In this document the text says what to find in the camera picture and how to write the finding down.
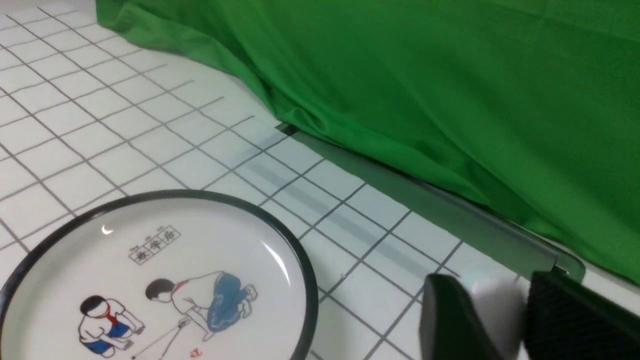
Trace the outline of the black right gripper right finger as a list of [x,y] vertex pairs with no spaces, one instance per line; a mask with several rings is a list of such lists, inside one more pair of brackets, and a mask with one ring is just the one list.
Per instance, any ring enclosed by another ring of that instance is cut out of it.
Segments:
[[536,271],[523,342],[531,360],[637,360],[640,319],[566,275]]

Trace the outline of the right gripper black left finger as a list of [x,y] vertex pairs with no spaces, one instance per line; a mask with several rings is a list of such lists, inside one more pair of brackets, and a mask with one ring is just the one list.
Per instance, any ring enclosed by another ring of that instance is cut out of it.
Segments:
[[432,273],[423,283],[419,344],[423,360],[502,360],[475,310],[453,276]]

